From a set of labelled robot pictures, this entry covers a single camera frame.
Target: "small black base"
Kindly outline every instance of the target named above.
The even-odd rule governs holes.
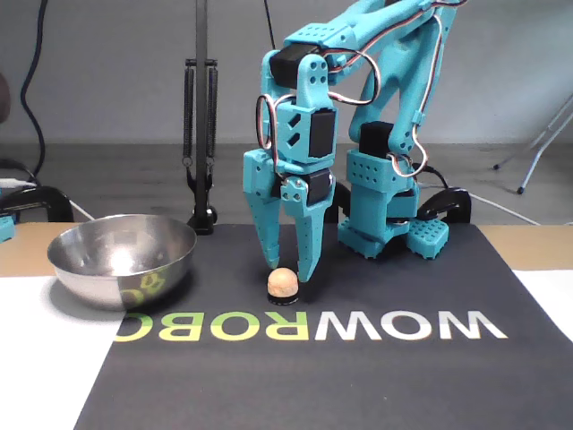
[[[267,293],[267,299],[273,304],[277,306],[288,306],[292,305],[294,302],[298,300],[298,292],[292,295],[291,297],[274,297],[270,293]]]
[[[207,213],[202,217],[196,216],[193,211],[192,217],[187,221],[187,225],[195,230],[198,236],[212,235],[214,226],[217,224],[217,211],[212,206],[209,206]]]

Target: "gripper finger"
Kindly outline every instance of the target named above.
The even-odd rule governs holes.
[[[281,186],[285,214],[295,219],[298,243],[298,278],[306,282],[314,273],[321,258],[324,212],[332,205],[336,181],[334,177],[326,195],[318,202],[310,201],[309,187],[300,177],[291,176]]]
[[[262,252],[271,269],[278,267],[279,259],[280,199],[271,192],[275,180],[272,158],[264,150],[244,154],[244,194],[251,208]]]

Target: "gray floor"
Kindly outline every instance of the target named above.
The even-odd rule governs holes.
[[[242,156],[254,145],[217,148],[215,187],[211,201],[220,223],[251,223],[242,194]],[[334,168],[345,178],[346,151],[338,147]],[[448,179],[474,194],[507,206],[542,224],[573,221],[573,145],[554,144],[543,155],[524,195],[516,195],[533,154],[495,172],[491,166],[514,150],[506,145],[429,145],[430,164]],[[0,145],[0,156],[14,157],[32,166],[37,149],[32,145]],[[95,217],[116,213],[161,213],[188,220],[192,195],[186,186],[178,145],[57,145],[47,148],[46,165],[40,175],[45,185],[67,193]],[[433,176],[421,181],[436,183]],[[437,190],[424,190],[425,200]],[[29,214],[24,219],[38,219]],[[523,224],[523,221],[475,202],[473,222]]]

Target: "white stand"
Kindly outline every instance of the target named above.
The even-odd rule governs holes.
[[[524,191],[526,190],[526,186],[527,186],[527,183],[529,182],[529,178],[534,173],[535,166],[537,166],[537,162],[539,161],[539,158],[541,158],[543,152],[555,140],[555,138],[559,135],[559,133],[561,133],[563,131],[563,129],[567,126],[567,124],[571,120],[573,120],[573,111],[571,111],[568,116],[565,116],[565,113],[568,110],[570,110],[571,108],[573,108],[573,94],[565,102],[565,104],[560,109],[560,111],[557,113],[557,115],[553,117],[552,121],[549,123],[549,125],[547,125],[545,130],[543,130],[541,132],[541,134],[539,134],[539,136],[537,136],[537,139],[535,139],[533,142],[531,142],[525,148],[522,148],[521,150],[516,151],[514,154],[512,154],[509,157],[507,157],[506,159],[504,159],[501,163],[498,163],[495,166],[493,166],[494,170],[499,170],[501,168],[501,166],[506,164],[511,159],[515,158],[517,155],[522,154],[524,152],[528,152],[528,151],[532,150],[533,148],[535,148],[536,146],[543,143],[542,146],[537,151],[537,153],[535,154],[535,158],[534,158],[533,162],[531,163],[531,167],[527,171],[526,178],[523,180],[523,183],[521,184],[521,186],[517,189],[518,194],[523,194]],[[564,119],[562,120],[561,125],[557,128],[554,128],[555,125],[558,123],[558,121],[562,118],[564,118]],[[547,137],[546,140],[544,140],[543,138],[545,138],[545,136],[547,134],[549,135],[549,137]]]

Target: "tripod leg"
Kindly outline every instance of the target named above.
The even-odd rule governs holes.
[[[557,122],[557,120],[561,117],[561,115],[563,115],[563,113],[567,110],[567,108],[569,108],[569,106],[573,105],[573,95],[571,97],[569,97],[569,99],[565,102],[565,104],[561,107],[560,111],[557,113],[556,116],[553,117],[552,121],[549,123],[549,125],[547,125],[547,127],[545,128],[545,130],[542,131],[541,134],[539,134],[539,136],[537,136],[537,139],[535,139],[533,142],[531,142],[528,146],[522,148],[521,150],[516,151],[513,155],[510,155],[509,157],[507,157],[506,159],[504,159],[502,162],[496,164],[495,166],[493,166],[494,170],[499,170],[501,168],[501,166],[503,166],[504,164],[506,164],[508,161],[514,159],[517,155],[519,154],[523,154],[524,152],[528,152],[530,150],[532,150],[535,146],[537,146],[539,144],[539,142],[541,141],[541,139],[548,133],[548,132],[552,132],[552,128],[555,125],[555,123]]]
[[[547,147],[555,140],[555,138],[559,135],[559,133],[561,133],[563,131],[563,129],[567,126],[567,124],[573,119],[573,113],[571,113],[571,115],[568,116],[567,120],[565,122],[563,122],[563,124],[561,125],[561,127],[559,127],[552,135],[551,137],[547,140],[546,143],[543,144],[543,146],[539,149],[539,151],[535,154],[535,158],[533,163],[531,163],[531,167],[529,168],[529,171],[527,172],[526,178],[523,180],[523,183],[521,184],[521,186],[517,189],[517,193],[518,194],[523,194],[524,191],[526,190],[526,186],[527,183],[529,182],[529,179],[531,178],[531,175],[534,173],[535,170],[535,166],[537,166],[537,162],[539,161],[539,158],[541,158],[543,152],[547,149]]]

